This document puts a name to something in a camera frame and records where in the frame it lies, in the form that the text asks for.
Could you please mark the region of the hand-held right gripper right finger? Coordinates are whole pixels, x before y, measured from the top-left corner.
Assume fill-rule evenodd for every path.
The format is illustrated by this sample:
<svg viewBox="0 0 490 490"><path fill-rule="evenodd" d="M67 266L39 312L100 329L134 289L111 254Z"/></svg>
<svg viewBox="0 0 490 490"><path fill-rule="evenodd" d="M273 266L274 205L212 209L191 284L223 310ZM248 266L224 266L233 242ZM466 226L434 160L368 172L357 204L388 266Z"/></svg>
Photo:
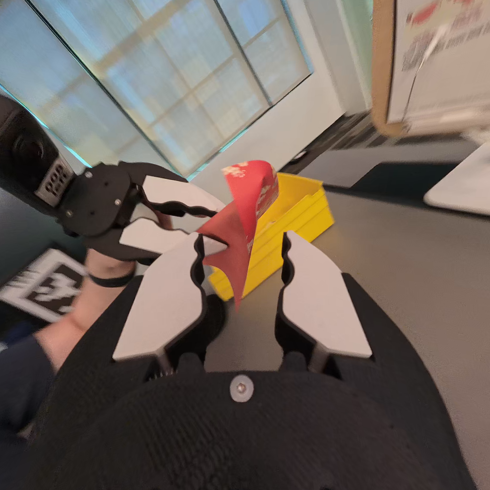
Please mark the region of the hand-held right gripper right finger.
<svg viewBox="0 0 490 490"><path fill-rule="evenodd" d="M294 231L283 236L275 337L284 354L368 359L372 349L340 268Z"/></svg>

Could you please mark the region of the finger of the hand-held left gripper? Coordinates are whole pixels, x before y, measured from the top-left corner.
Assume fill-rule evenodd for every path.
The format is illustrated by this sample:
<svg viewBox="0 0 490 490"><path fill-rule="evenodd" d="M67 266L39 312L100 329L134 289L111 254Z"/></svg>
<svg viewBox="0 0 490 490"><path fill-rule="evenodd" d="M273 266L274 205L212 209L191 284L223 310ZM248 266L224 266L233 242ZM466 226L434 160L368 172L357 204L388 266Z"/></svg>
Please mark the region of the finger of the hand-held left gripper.
<svg viewBox="0 0 490 490"><path fill-rule="evenodd" d="M143 192L152 209L169 216L213 217L226 206L192 183L162 177L146 176Z"/></svg>
<svg viewBox="0 0 490 490"><path fill-rule="evenodd" d="M119 238L119 244L139 250L165 254L175 248L183 248L185 244L203 239L204 255L210 256L225 251L226 243L220 242L198 232L187 233L181 229L167 230L156 222L140 217L125 227Z"/></svg>

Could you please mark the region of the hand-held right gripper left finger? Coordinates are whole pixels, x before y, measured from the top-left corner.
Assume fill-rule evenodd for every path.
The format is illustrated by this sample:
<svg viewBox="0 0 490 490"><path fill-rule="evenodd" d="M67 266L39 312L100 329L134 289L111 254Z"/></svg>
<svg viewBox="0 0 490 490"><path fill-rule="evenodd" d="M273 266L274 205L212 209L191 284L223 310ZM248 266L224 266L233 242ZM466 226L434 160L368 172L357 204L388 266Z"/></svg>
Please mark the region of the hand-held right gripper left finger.
<svg viewBox="0 0 490 490"><path fill-rule="evenodd" d="M203 240L197 232L163 253L144 273L113 352L115 361L166 357L166 348L204 315Z"/></svg>

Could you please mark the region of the red floral origami paper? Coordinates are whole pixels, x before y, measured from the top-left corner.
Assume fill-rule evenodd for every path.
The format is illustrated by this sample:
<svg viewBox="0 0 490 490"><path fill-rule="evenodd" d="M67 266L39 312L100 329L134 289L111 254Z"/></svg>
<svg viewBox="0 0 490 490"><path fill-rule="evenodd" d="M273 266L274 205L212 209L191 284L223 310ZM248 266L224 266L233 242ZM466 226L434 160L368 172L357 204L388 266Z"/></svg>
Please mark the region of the red floral origami paper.
<svg viewBox="0 0 490 490"><path fill-rule="evenodd" d="M232 201L198 229L198 233L227 244L203 264L221 270L229 280L239 309L248 275L257 223L279 195L278 177L266 161L253 160L222 169Z"/></svg>

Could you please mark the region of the yellow plastic bin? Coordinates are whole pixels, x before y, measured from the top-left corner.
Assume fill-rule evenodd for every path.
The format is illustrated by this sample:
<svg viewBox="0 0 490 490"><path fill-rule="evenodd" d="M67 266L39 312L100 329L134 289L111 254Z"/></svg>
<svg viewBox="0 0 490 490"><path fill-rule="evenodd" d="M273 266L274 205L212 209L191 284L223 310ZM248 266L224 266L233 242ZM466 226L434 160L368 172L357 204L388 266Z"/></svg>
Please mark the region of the yellow plastic bin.
<svg viewBox="0 0 490 490"><path fill-rule="evenodd" d="M279 194L257 222L242 297L282 267L284 232L294 231L312 242L335 222L322 181L285 173L276 175Z"/></svg>

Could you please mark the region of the person's left forearm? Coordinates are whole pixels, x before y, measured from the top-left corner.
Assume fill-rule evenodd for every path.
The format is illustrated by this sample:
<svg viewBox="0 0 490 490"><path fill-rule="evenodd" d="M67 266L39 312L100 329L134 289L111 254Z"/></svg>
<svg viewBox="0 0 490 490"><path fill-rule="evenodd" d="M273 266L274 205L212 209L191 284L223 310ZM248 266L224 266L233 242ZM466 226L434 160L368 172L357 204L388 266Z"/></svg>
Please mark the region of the person's left forearm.
<svg viewBox="0 0 490 490"><path fill-rule="evenodd" d="M58 372L80 339L125 287L103 288L86 276L70 312L34 334L54 372Z"/></svg>

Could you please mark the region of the person's left hand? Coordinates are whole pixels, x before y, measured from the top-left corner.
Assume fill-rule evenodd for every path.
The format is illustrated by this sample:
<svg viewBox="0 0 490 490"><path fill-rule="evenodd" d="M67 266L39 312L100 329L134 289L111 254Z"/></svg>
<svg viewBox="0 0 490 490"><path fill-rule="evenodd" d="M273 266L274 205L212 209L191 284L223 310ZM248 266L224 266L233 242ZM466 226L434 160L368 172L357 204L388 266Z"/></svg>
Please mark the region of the person's left hand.
<svg viewBox="0 0 490 490"><path fill-rule="evenodd" d="M134 261L120 261L89 248L85 259L85 268L89 275L96 278L115 279L133 274L136 270L136 263Z"/></svg>

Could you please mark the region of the black wristband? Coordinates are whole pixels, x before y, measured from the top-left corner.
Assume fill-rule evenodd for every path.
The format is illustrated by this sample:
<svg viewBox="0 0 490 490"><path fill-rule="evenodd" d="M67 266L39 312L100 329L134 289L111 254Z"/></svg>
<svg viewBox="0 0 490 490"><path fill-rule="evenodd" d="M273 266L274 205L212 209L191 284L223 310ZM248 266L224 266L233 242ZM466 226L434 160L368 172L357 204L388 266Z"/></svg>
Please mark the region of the black wristband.
<svg viewBox="0 0 490 490"><path fill-rule="evenodd" d="M125 287L129 282L131 282L131 280L135 276L135 272L136 272L136 268L133 267L133 269L128 274L120 277L99 278L90 273L88 273L88 277L95 285L108 289L116 289L116 288Z"/></svg>

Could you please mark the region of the black framed marker sign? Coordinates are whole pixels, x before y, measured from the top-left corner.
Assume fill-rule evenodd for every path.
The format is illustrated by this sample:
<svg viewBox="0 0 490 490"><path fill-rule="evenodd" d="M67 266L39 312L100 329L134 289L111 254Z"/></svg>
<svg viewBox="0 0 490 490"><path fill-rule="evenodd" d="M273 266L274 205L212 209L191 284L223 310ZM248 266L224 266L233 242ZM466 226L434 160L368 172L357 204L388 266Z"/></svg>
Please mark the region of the black framed marker sign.
<svg viewBox="0 0 490 490"><path fill-rule="evenodd" d="M71 311L84 266L57 248L43 253L1 285L1 303L48 323Z"/></svg>

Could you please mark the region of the window with blinds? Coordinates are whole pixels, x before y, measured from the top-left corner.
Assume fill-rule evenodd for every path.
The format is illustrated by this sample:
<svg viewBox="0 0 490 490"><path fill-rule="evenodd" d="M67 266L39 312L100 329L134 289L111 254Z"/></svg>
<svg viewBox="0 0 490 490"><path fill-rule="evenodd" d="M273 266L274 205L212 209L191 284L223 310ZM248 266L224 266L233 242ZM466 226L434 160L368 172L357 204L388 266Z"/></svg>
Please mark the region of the window with blinds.
<svg viewBox="0 0 490 490"><path fill-rule="evenodd" d="M1 92L86 166L192 176L311 71L285 1L1 1Z"/></svg>

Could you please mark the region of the black desk mat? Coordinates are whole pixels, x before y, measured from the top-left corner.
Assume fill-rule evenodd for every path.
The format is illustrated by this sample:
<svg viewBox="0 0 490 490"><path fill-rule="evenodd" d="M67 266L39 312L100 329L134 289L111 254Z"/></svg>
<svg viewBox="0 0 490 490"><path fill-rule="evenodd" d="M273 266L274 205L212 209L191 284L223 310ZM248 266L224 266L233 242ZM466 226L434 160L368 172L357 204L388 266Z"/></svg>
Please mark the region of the black desk mat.
<svg viewBox="0 0 490 490"><path fill-rule="evenodd" d="M420 197L454 170L459 162L382 162L355 182L358 192Z"/></svg>

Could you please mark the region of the white board stand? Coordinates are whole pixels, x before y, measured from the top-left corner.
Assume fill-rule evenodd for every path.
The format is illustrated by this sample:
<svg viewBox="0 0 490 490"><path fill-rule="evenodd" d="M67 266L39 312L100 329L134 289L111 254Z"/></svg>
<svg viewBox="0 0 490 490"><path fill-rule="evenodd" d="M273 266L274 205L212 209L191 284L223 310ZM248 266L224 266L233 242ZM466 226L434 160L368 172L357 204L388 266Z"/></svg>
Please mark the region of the white board stand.
<svg viewBox="0 0 490 490"><path fill-rule="evenodd" d="M489 216L489 103L479 107L445 110L439 115L402 119L405 132L413 135L458 133L478 148L430 190L423 201L440 209Z"/></svg>

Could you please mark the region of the wooden instruction board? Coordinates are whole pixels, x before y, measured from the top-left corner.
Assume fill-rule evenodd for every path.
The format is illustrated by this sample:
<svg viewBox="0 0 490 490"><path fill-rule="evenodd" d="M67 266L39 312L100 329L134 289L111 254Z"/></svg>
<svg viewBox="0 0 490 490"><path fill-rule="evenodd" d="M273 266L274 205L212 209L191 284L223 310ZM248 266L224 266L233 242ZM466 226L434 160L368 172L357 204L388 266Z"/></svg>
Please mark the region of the wooden instruction board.
<svg viewBox="0 0 490 490"><path fill-rule="evenodd" d="M417 76L408 116L489 103L489 1L373 1L371 116L386 136L401 118L414 73L440 25L450 31Z"/></svg>

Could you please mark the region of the white tethered pin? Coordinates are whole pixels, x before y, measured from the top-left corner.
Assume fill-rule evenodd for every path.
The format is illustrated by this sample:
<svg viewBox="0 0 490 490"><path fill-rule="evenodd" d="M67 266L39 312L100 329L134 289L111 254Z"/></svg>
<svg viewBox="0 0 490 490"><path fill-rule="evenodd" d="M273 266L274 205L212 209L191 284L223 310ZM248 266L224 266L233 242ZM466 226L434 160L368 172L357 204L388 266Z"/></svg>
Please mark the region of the white tethered pin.
<svg viewBox="0 0 490 490"><path fill-rule="evenodd" d="M438 46L440 41L445 38L445 36L448 34L449 31L450 31L450 24L445 23L445 24L440 25L438 27L438 29L435 31L430 43L428 44L428 46L425 49L425 51L423 52L423 55L420 59L420 63L419 63L419 65L418 65L418 67L414 73L414 76L413 76L412 85L411 85L411 88L410 88L410 91L409 91L409 94L407 97L407 101L406 101L406 105L405 105L405 108L403 111L401 122L404 122L406 117L407 117L410 101L411 101L412 94L413 94L413 89L414 89L414 86L415 86L415 83L417 80L417 76L419 75L420 70L422 69L423 65L427 62L427 60L430 58L430 56L432 55L432 53L434 52L434 50L436 49L436 47Z"/></svg>

